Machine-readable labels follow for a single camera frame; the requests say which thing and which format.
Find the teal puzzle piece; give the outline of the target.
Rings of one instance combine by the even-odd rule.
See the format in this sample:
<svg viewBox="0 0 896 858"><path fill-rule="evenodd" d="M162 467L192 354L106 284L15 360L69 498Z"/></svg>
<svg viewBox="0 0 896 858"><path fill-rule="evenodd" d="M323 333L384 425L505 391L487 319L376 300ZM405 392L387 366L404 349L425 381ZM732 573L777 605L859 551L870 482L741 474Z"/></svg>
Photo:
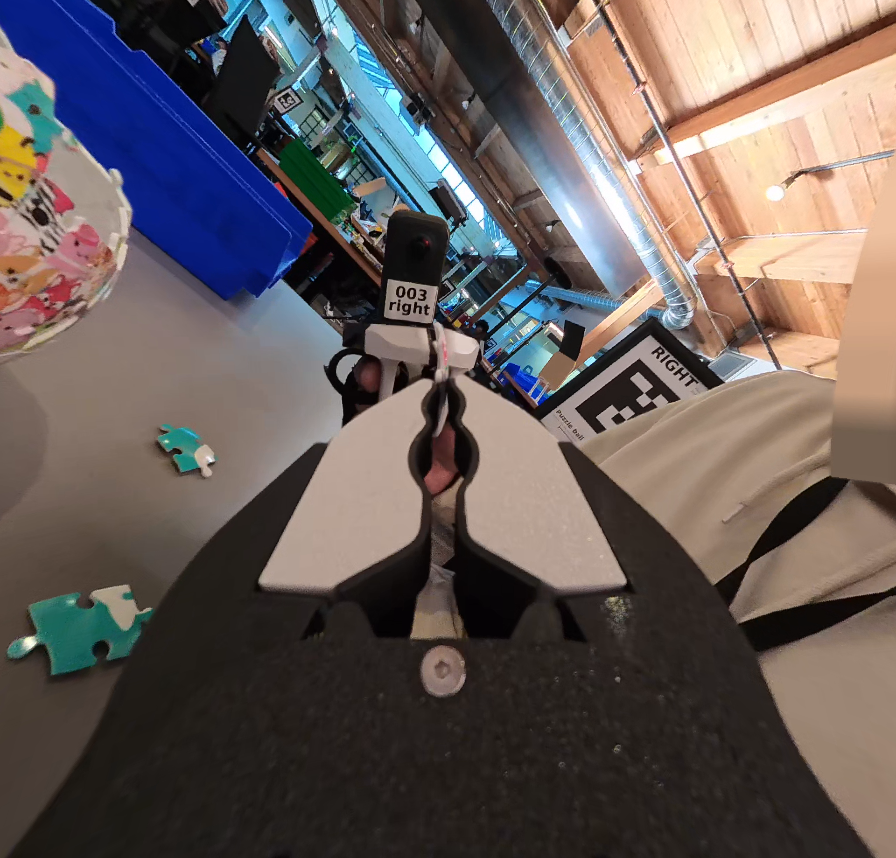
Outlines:
<svg viewBox="0 0 896 858"><path fill-rule="evenodd" d="M193 430L186 427L160 426L156 443L168 456L178 474L212 476L217 457L213 449Z"/></svg>

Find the black monitor back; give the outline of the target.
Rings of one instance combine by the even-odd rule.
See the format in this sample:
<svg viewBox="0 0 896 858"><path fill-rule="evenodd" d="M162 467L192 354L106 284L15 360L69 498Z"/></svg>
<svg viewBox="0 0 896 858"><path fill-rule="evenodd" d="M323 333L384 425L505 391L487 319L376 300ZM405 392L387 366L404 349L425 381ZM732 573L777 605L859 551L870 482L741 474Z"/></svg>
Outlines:
<svg viewBox="0 0 896 858"><path fill-rule="evenodd" d="M273 84L280 77L279 64L263 45L247 16L231 36L203 110L237 146L255 136Z"/></svg>

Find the silver ventilation duct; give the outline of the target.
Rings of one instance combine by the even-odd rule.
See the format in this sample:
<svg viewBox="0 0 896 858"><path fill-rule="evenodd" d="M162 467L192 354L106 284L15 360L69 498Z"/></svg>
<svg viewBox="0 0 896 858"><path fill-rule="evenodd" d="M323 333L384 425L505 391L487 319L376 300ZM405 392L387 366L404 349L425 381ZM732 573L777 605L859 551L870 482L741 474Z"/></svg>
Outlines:
<svg viewBox="0 0 896 858"><path fill-rule="evenodd" d="M416 1L606 290L651 276L655 245L529 0Z"/></svg>
<svg viewBox="0 0 896 858"><path fill-rule="evenodd" d="M695 310L693 289L684 282L675 252L659 234L655 214L543 3L484 1L575 154L574 170L592 182L584 210L571 200L549 197L554 212L612 296L620 297L648 275L666 303L661 323L670 329L688 327Z"/></svg>

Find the blue plastic bin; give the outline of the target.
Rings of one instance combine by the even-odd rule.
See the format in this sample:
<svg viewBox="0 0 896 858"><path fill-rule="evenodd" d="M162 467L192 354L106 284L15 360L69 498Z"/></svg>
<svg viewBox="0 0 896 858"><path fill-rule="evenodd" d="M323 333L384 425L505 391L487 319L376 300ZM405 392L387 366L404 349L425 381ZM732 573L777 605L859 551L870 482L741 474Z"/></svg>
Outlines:
<svg viewBox="0 0 896 858"><path fill-rule="evenodd" d="M13 48L56 86L55 110L123 176L136 229L219 297L262 296L312 223L89 0L1 0Z"/></svg>

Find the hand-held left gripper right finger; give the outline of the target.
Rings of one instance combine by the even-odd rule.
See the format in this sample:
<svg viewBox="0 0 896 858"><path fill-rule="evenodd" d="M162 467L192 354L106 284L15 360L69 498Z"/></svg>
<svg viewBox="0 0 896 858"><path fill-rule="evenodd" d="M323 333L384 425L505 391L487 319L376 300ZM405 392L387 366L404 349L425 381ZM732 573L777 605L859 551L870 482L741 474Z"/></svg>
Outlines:
<svg viewBox="0 0 896 858"><path fill-rule="evenodd" d="M462 485L454 595L471 638L509 638L536 603L616 596L628 581L565 448L519 406L467 378L450 391Z"/></svg>

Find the ceiling spot lamp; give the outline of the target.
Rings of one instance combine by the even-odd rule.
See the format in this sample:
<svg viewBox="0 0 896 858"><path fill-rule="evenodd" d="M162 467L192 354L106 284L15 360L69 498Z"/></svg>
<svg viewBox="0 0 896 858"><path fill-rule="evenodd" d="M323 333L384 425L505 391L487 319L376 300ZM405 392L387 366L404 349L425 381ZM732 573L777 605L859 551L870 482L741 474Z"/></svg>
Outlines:
<svg viewBox="0 0 896 858"><path fill-rule="evenodd" d="M802 167L790 172L783 180L770 185L765 191L765 197L769 202L782 202L790 187L803 177L827 176L851 167L863 167L877 162L888 161L894 157L894 154L894 149L888 148L855 158Z"/></svg>

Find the framed tag poster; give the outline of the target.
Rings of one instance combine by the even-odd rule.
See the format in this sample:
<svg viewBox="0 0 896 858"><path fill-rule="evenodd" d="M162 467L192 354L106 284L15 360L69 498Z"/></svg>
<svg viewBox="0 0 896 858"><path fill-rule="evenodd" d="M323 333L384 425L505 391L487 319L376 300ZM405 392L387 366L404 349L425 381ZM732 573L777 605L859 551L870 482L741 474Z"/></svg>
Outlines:
<svg viewBox="0 0 896 858"><path fill-rule="evenodd" d="M649 319L542 402L533 416L559 440L582 444L723 383L708 363Z"/></svg>

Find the person's right hand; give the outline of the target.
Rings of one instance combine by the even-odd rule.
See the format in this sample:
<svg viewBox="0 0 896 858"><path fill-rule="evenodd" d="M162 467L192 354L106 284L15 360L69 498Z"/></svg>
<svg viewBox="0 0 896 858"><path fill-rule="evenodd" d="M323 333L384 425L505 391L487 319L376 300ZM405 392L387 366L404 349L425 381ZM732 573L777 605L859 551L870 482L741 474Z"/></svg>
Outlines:
<svg viewBox="0 0 896 858"><path fill-rule="evenodd" d="M379 395L382 365L376 358L362 358L353 368L353 379L364 393ZM431 465L424 482L431 496L447 492L460 475L455 461L455 432L448 421L432 439Z"/></svg>

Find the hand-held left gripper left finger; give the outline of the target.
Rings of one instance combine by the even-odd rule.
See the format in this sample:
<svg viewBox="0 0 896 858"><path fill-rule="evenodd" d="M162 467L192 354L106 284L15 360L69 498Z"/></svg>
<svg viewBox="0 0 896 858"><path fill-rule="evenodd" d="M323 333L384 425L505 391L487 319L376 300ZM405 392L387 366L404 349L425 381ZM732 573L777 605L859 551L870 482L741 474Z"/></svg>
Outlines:
<svg viewBox="0 0 896 858"><path fill-rule="evenodd" d="M432 553L438 388L422 379L356 416L322 449L257 579L314 611L358 606L375 634L409 638Z"/></svg>

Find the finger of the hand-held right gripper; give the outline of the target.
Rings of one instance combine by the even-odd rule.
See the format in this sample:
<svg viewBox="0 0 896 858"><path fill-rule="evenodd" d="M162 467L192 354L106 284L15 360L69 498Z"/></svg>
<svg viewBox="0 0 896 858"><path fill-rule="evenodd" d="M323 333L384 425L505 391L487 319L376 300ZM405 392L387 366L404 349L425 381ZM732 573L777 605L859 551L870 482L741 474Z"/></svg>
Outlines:
<svg viewBox="0 0 896 858"><path fill-rule="evenodd" d="M451 377L473 370L479 357L479 342L458 331L446 331L446 335L450 351Z"/></svg>
<svg viewBox="0 0 896 858"><path fill-rule="evenodd" d="M420 376L431 365L433 336L429 327L406 325L370 325L365 331L365 353L380 363L378 399L386 400L395 389L399 366L409 376Z"/></svg>

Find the green plastic bin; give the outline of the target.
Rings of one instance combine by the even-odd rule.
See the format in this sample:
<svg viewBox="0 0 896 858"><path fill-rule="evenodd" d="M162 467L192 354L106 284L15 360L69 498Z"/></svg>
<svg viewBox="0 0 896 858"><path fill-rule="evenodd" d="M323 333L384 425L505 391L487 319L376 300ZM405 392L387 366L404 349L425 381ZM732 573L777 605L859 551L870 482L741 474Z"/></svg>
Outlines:
<svg viewBox="0 0 896 858"><path fill-rule="evenodd" d="M302 140L294 139L285 144L279 154L279 164L330 224L342 225L350 219L357 207L356 201Z"/></svg>

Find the colourful joined puzzle pieces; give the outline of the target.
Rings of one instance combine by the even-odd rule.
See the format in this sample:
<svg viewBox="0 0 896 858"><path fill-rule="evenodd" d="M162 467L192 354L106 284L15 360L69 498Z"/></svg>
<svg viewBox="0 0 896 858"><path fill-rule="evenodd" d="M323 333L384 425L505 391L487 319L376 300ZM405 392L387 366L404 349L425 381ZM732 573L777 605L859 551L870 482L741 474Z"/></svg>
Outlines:
<svg viewBox="0 0 896 858"><path fill-rule="evenodd" d="M22 660L43 649L51 675L92 668L98 661L98 644L105 646L107 662L126 659L154 610L139 608L128 584L93 590L85 606L81 599L80 593L72 593L29 605L33 633L11 642L7 658Z"/></svg>

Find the colourful puzzle ball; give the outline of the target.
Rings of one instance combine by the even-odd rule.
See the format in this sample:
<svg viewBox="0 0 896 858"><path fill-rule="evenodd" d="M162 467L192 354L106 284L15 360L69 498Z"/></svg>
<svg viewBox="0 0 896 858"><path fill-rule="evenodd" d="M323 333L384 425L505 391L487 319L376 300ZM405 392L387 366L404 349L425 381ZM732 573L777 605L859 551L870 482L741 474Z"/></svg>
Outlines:
<svg viewBox="0 0 896 858"><path fill-rule="evenodd" d="M133 210L56 117L56 87L1 35L1 363L59 337L111 293Z"/></svg>

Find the beige hoodie drawstring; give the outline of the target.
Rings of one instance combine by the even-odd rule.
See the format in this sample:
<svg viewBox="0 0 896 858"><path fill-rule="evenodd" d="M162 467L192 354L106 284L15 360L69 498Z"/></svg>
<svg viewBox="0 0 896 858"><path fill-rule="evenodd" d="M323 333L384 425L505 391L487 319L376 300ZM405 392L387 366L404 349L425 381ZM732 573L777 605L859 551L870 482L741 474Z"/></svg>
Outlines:
<svg viewBox="0 0 896 858"><path fill-rule="evenodd" d="M739 498L736 504L725 512L725 514L721 518L722 524L727 525L743 510L752 507L756 504L756 502L761 502L769 494L778 492L781 487L790 482L790 479L791 476L789 475L777 474L762 482L762 484L757 486L752 492L746 494L744 497Z"/></svg>

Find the white pink-spotted puzzle piece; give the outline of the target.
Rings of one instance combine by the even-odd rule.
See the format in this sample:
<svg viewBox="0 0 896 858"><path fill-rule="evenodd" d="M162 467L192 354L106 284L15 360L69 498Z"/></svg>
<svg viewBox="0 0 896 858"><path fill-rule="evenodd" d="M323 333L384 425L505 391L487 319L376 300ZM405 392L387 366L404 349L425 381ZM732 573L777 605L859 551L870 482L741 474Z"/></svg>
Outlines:
<svg viewBox="0 0 896 858"><path fill-rule="evenodd" d="M433 324L431 346L434 353L433 383L438 394L437 414L433 430L433 440L441 434L449 413L447 383L451 378L450 351L444 326L438 321Z"/></svg>

